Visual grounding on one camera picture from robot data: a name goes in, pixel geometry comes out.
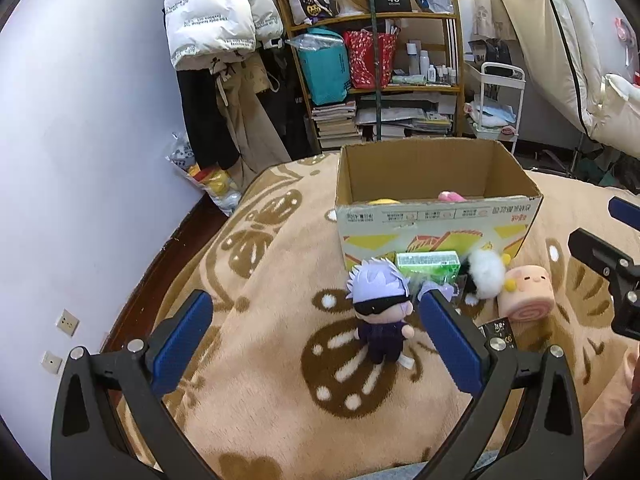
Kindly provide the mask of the pink swiss roll plush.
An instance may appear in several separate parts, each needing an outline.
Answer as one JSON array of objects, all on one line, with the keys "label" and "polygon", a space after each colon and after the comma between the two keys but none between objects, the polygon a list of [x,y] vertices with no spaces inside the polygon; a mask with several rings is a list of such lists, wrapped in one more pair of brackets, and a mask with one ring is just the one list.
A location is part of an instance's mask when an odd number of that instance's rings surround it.
[{"label": "pink swiss roll plush", "polygon": [[518,266],[506,272],[497,307],[500,318],[511,322],[533,322],[548,316],[555,307],[548,271],[542,266]]}]

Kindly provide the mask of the white fluffy chick plush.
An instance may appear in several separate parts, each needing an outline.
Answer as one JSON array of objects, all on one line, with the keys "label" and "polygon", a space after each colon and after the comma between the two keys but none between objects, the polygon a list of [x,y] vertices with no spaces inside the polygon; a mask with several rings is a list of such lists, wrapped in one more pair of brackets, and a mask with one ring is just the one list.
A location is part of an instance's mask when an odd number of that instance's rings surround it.
[{"label": "white fluffy chick plush", "polygon": [[462,263],[460,274],[466,276],[463,301],[476,306],[480,300],[495,299],[506,282],[506,268],[512,257],[492,249],[477,249]]}]

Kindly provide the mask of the green tissue pack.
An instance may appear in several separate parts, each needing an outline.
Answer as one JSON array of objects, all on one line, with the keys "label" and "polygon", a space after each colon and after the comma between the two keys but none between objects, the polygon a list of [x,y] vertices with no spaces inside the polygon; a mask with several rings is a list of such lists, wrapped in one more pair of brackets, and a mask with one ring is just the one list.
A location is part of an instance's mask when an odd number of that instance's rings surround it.
[{"label": "green tissue pack", "polygon": [[458,254],[453,250],[398,252],[395,264],[401,274],[413,284],[421,284],[425,281],[452,284],[461,268]]}]

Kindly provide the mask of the white-haired blindfolded plush doll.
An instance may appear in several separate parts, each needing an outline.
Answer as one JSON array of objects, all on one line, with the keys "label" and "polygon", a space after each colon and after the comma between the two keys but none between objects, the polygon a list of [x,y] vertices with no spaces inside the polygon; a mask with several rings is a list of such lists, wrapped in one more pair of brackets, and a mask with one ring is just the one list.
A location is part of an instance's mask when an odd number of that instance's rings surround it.
[{"label": "white-haired blindfolded plush doll", "polygon": [[396,363],[414,336],[406,322],[413,312],[409,280],[385,258],[362,260],[349,271],[347,296],[359,323],[356,338],[373,364]]}]

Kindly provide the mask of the white utility cart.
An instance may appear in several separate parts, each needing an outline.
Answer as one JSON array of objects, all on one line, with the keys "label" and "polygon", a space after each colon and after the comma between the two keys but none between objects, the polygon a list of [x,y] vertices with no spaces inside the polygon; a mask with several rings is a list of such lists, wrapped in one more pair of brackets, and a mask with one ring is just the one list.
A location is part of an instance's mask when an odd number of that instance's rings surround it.
[{"label": "white utility cart", "polygon": [[525,70],[506,63],[466,62],[465,73],[477,84],[472,101],[464,106],[469,132],[477,139],[507,143],[514,154],[520,137]]}]

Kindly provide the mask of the cardboard box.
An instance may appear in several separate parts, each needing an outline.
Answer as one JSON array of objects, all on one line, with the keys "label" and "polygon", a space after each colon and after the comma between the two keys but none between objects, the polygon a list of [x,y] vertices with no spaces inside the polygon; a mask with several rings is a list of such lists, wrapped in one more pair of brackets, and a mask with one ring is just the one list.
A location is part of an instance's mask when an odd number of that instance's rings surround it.
[{"label": "cardboard box", "polygon": [[[456,192],[463,203],[438,199]],[[401,205],[370,206],[392,198]],[[516,256],[544,196],[498,141],[407,138],[347,145],[334,210],[347,269],[398,252],[477,249]]]}]

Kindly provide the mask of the pink plush in box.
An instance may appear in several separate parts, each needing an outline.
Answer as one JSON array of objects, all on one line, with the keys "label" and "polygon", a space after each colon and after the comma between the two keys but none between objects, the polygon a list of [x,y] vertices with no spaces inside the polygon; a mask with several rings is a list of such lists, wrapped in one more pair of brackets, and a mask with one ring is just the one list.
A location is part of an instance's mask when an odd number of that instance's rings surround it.
[{"label": "pink plush in box", "polygon": [[445,202],[445,203],[463,203],[465,202],[465,198],[456,193],[456,192],[450,192],[450,191],[442,191],[439,193],[438,199],[441,202]]}]

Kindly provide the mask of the beige brown patterned blanket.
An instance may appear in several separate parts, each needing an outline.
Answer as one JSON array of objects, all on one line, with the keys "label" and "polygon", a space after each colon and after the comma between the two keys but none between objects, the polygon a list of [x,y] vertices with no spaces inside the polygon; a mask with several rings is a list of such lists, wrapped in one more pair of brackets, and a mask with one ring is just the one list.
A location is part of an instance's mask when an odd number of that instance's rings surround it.
[{"label": "beige brown patterned blanket", "polygon": [[[373,365],[355,337],[334,214],[338,158],[266,170],[239,209],[170,286],[160,317],[195,289],[215,314],[165,404],[226,479],[349,479],[428,460],[469,403],[430,338],[405,348],[412,367]],[[544,201],[518,253],[551,276],[548,318],[514,326],[518,346],[560,346],[572,369],[589,467],[623,430],[637,344],[612,332],[608,286],[570,256],[582,228],[631,256],[639,237],[610,217],[608,188],[537,174]]]}]

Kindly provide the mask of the pile of papers and magazines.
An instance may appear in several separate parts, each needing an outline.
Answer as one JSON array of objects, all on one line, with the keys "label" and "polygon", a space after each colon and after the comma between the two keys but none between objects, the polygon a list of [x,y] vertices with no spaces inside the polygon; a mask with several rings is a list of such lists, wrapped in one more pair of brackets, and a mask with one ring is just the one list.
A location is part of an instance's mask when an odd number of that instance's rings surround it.
[{"label": "pile of papers and magazines", "polygon": [[457,98],[437,92],[383,94],[381,109],[375,96],[357,102],[355,124],[368,140],[409,136],[449,136],[454,132]]}]

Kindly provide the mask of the plastic bag of toys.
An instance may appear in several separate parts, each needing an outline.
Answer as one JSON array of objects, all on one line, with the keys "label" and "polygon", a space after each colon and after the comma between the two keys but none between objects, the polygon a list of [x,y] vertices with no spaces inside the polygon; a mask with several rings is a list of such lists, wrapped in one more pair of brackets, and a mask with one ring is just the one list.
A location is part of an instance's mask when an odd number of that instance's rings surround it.
[{"label": "plastic bag of toys", "polygon": [[239,205],[241,192],[227,171],[218,166],[202,169],[196,162],[194,151],[185,132],[174,132],[168,162],[181,177],[206,193],[218,209],[230,217]]}]

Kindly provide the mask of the stack of books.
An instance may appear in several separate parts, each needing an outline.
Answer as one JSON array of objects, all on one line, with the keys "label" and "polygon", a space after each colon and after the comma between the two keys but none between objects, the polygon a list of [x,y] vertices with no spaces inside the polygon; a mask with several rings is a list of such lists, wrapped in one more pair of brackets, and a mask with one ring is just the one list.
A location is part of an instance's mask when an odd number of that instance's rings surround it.
[{"label": "stack of books", "polygon": [[317,129],[320,148],[323,151],[339,150],[344,145],[360,143],[363,137],[356,124],[356,115],[354,100],[314,107],[311,119]]}]

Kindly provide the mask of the red patterned bag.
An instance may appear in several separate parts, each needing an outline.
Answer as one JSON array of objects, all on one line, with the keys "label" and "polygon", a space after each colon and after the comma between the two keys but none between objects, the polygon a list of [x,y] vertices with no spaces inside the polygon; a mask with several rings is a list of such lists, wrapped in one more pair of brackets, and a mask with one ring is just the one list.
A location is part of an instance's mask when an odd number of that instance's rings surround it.
[{"label": "red patterned bag", "polygon": [[[374,90],[372,35],[370,30],[348,30],[343,35],[349,62],[349,75],[352,88]],[[397,36],[387,32],[378,33],[381,55],[382,88],[392,78]]]}]

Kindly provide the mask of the beige hanging coat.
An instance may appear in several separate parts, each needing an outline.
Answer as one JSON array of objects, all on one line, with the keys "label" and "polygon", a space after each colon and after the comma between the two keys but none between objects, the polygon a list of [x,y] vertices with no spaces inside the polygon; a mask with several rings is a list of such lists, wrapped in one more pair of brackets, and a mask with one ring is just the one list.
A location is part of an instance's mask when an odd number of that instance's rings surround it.
[{"label": "beige hanging coat", "polygon": [[291,160],[258,100],[258,93],[271,89],[260,55],[254,52],[242,62],[224,66],[217,74],[216,87],[218,108],[239,152],[239,160],[227,172],[244,191],[265,169]]}]

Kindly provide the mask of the teal shopping bag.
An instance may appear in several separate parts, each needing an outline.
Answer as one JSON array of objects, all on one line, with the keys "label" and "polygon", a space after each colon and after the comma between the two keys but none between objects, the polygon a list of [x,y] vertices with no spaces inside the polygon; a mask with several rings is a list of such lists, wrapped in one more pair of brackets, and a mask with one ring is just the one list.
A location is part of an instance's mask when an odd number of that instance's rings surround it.
[{"label": "teal shopping bag", "polygon": [[290,41],[314,104],[343,102],[350,88],[348,54],[337,32],[314,27]]}]

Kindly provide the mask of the white puffer jacket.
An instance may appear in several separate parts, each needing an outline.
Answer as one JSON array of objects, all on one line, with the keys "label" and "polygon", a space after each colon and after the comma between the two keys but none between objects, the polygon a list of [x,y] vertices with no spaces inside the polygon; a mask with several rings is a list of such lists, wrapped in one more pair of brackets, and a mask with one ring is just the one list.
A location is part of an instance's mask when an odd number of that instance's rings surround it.
[{"label": "white puffer jacket", "polygon": [[283,34],[272,0],[164,0],[164,17],[178,72],[240,62]]}]

